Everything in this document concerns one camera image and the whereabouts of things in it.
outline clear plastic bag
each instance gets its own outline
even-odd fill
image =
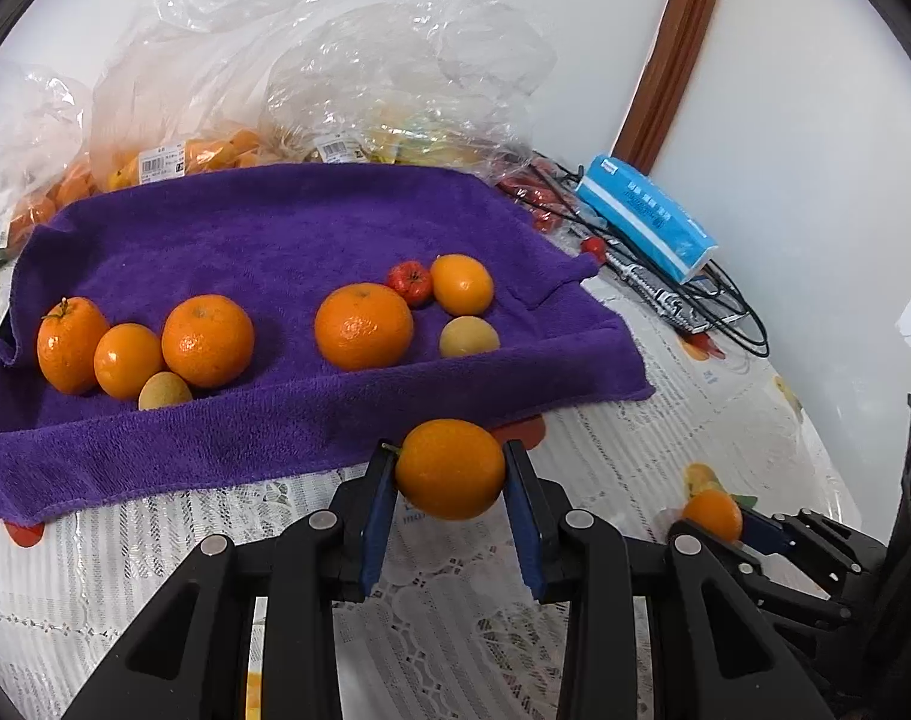
[[[94,192],[85,153],[91,109],[77,81],[0,62],[0,266],[37,224]]]
[[[224,142],[255,129],[271,66],[337,1],[153,0],[94,90],[99,188],[140,183],[139,155],[158,146],[185,143],[185,173],[278,159]]]
[[[498,1],[369,5],[276,62],[260,129],[286,159],[346,161],[357,145],[368,161],[495,183],[531,159],[526,100],[555,58]]]

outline blue tissue box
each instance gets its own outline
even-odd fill
[[[681,206],[615,157],[596,157],[576,194],[680,284],[698,274],[718,249]]]

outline purple towel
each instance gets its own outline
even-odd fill
[[[344,373],[321,358],[312,327],[329,292],[449,252],[492,273],[486,319],[500,351],[441,359],[449,316],[433,304],[413,312],[415,341],[395,367]],[[164,490],[348,466],[380,437],[401,440],[442,416],[495,427],[648,397],[625,323],[579,286],[596,271],[481,181],[428,167],[228,170],[75,203],[34,232],[13,276],[11,338],[0,337],[0,517],[32,524]],[[255,324],[252,365],[221,391],[139,412],[99,391],[59,394],[38,370],[41,316],[63,295],[92,298],[111,324],[161,332],[201,293],[228,295]]]

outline wooden door frame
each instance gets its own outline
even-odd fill
[[[672,127],[717,0],[668,0],[612,156],[649,173]]]

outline table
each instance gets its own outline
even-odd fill
[[[0,271],[0,315],[9,277]],[[759,496],[764,514],[809,507],[860,527],[802,405],[768,362],[724,338],[716,338],[716,356],[687,351],[609,276],[584,286],[626,319],[657,391],[644,403],[545,413],[545,439],[530,455],[538,474],[560,482],[574,506],[605,517],[626,536],[663,538],[670,509],[684,504],[684,466],[706,461],[727,490]],[[360,464],[86,509],[47,523],[28,549],[15,546],[0,523],[0,683],[27,719],[59,716],[204,536],[226,533],[236,543],[276,536],[326,506],[341,481],[363,470]],[[812,589],[780,557],[766,570]],[[453,523],[426,517],[399,498],[372,598],[339,604],[333,616],[347,720],[555,716],[566,605],[542,608],[532,601],[501,500],[478,519]],[[642,605],[636,617],[639,717],[649,717]],[[263,618],[260,605],[254,671]]]

